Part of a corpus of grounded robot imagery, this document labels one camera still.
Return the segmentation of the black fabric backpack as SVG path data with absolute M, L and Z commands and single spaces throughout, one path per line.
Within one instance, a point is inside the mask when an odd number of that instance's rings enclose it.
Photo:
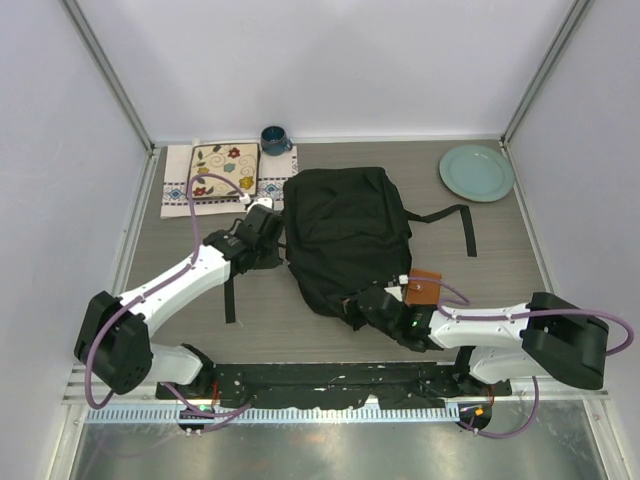
M 458 213 L 466 252 L 477 254 L 468 206 L 412 213 L 381 167 L 304 170 L 283 191 L 280 257 L 318 315 L 343 320 L 344 299 L 369 287 L 384 289 L 394 276 L 409 273 L 412 222 L 430 224 Z

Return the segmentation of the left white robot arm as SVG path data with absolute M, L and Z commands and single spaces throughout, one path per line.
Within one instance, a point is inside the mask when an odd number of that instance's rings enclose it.
M 282 216 L 259 202 L 231 229 L 197 237 L 193 253 L 146 284 L 118 296 L 102 291 L 88 303 L 74 355 L 111 393 L 125 395 L 144 381 L 160 394 L 186 398 L 211 395 L 215 367 L 204 353 L 187 344 L 153 343 L 159 328 L 207 291 L 223 287 L 225 320 L 235 320 L 233 279 L 249 270 L 272 269 L 282 262 L 279 238 Z

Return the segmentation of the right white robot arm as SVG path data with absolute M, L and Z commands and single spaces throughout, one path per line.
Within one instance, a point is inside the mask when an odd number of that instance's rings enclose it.
M 380 287 L 344 301 L 356 327 L 369 325 L 415 352 L 458 352 L 451 380 L 465 395 L 486 384 L 548 375 L 583 390 L 599 390 L 609 335 L 596 314 L 547 293 L 499 309 L 412 305 Z

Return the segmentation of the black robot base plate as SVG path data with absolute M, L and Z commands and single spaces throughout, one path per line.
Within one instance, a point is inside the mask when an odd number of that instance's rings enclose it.
M 436 362 L 217 364 L 202 380 L 175 389 L 188 400 L 216 400 L 232 409 L 358 409 L 371 396 L 383 409 L 409 409 L 512 394 L 508 381 L 487 386 Z

